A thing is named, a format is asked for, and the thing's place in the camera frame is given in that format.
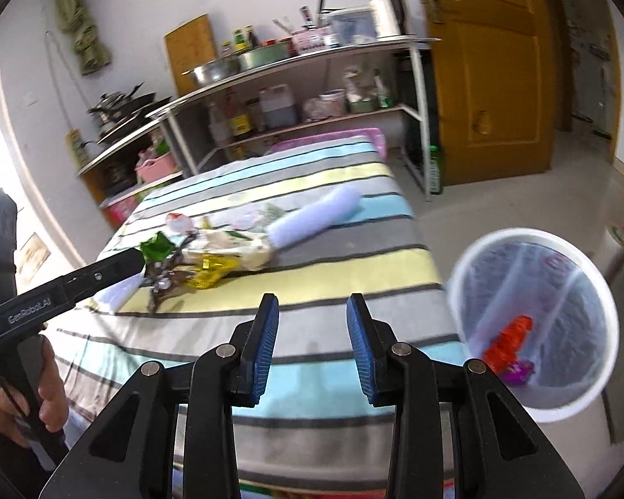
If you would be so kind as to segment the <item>person's left hand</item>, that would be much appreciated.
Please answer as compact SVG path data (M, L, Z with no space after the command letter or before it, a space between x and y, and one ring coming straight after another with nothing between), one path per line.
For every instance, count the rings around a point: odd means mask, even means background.
M64 383L59 376L52 344L41 336L42 366L38 394L41 399L39 419L50 432L61 431L68 418L68 405ZM5 391L0 385L0 434L19 446L28 448L27 439L17 429L15 418L21 413L28 415L29 404L21 392L12 385Z

